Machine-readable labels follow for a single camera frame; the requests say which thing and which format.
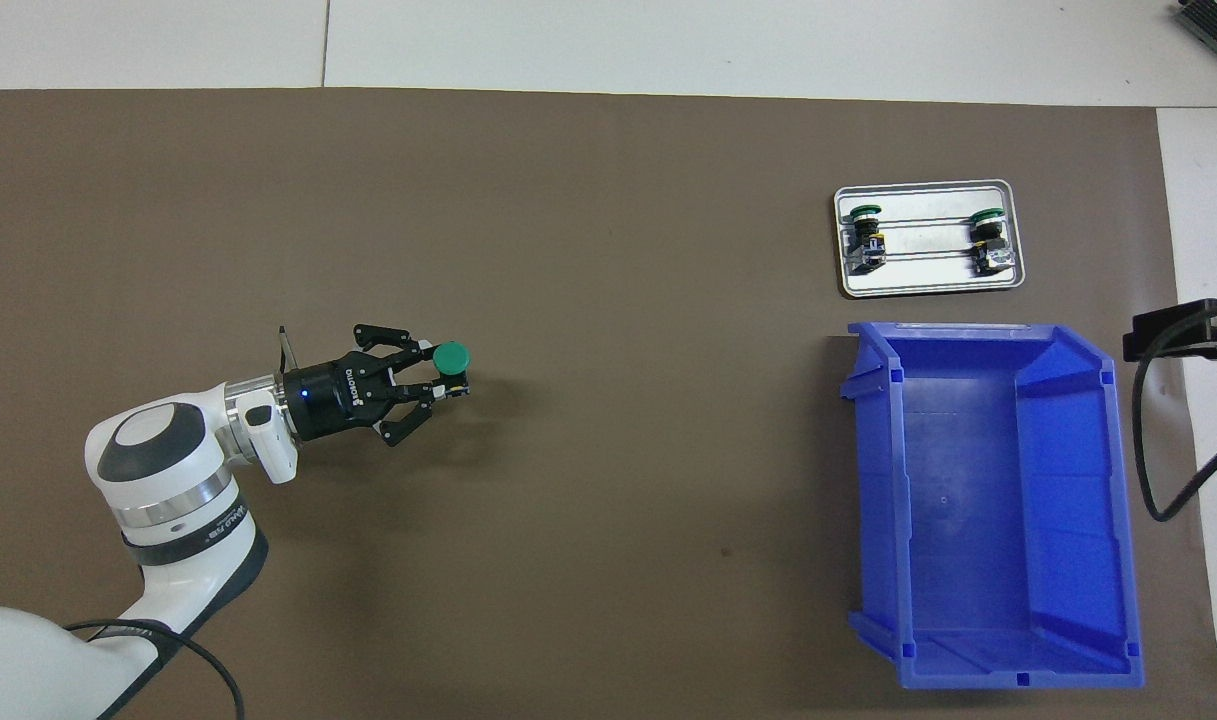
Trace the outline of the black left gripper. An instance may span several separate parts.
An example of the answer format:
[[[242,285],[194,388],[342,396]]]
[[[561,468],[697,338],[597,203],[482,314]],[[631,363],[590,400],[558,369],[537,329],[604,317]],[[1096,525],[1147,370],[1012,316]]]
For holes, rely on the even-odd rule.
[[[385,446],[396,448],[433,418],[444,398],[469,396],[469,382],[397,386],[389,377],[433,360],[438,345],[410,331],[357,325],[357,350],[366,358],[340,358],[284,373],[284,401],[297,439],[314,441],[343,431],[374,427]]]

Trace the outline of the green push button switch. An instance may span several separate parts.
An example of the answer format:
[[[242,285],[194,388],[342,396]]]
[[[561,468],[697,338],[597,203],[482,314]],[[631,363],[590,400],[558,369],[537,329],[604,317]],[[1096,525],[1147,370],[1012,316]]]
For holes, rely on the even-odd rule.
[[[974,272],[996,275],[1016,265],[1013,246],[1005,234],[1006,210],[987,208],[969,216],[972,238]]]
[[[445,396],[469,395],[471,361],[471,351],[461,342],[452,341],[434,345],[431,351],[431,364],[438,373],[434,387],[442,387]]]
[[[886,264],[886,242],[879,231],[879,218],[882,206],[856,206],[849,210],[852,237],[847,243],[847,265],[849,272],[865,275],[876,272]]]

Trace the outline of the grey metal tray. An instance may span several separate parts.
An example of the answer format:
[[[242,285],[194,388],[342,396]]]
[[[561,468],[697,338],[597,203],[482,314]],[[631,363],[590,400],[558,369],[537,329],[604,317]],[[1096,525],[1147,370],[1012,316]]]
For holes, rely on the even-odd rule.
[[[879,232],[886,264],[876,272],[849,272],[849,210],[882,206]],[[969,216],[975,210],[1006,210],[1005,234],[1016,265],[1006,272],[974,272]],[[1005,179],[952,179],[941,182],[856,184],[832,195],[839,286],[851,299],[933,296],[1014,289],[1027,279],[1015,195]]]

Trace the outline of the blue plastic storage bin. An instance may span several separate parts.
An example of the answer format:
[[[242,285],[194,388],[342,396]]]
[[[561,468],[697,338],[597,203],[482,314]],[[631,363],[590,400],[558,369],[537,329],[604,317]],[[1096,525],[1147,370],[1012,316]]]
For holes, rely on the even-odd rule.
[[[910,691],[1143,687],[1114,360],[1059,324],[849,333],[859,641]]]

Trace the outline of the brown table mat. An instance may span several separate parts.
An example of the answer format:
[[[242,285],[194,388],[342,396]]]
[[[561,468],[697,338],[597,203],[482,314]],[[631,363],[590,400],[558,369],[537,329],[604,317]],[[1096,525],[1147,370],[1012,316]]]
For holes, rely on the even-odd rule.
[[[1014,289],[851,299],[832,195],[1002,179]],[[355,324],[460,341],[398,448],[246,468],[269,541],[198,639],[251,720],[1217,718],[1199,518],[1131,501],[1146,687],[915,692],[860,600],[851,322],[1176,299],[1152,109],[430,91],[0,94],[0,606],[116,615],[111,415]]]

